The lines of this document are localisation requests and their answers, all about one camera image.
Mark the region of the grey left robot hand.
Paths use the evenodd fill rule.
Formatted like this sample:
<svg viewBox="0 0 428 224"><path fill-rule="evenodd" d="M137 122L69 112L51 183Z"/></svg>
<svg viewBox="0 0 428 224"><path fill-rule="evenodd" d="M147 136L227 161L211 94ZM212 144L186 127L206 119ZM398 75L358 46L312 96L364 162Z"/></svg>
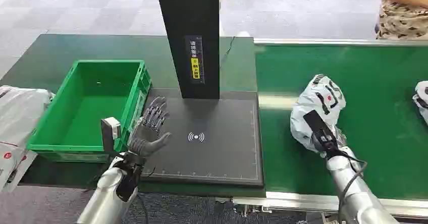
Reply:
<svg viewBox="0 0 428 224"><path fill-rule="evenodd" d="M158 96L145 108L129 137L130 152L148 158L168 144L171 133L162 130L169 115L166 107L166 98Z"/></svg>

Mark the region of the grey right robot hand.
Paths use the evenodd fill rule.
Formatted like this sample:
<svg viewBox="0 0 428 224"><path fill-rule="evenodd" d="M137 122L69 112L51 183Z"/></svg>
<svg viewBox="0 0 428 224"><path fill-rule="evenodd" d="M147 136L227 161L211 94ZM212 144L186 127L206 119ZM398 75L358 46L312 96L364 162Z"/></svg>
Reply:
<svg viewBox="0 0 428 224"><path fill-rule="evenodd" d="M330 131L330 129L323 129L321 140L327 159L330 159L334 156L348 155L346 152L346 136L338 127L333 127L333 131Z"/></svg>

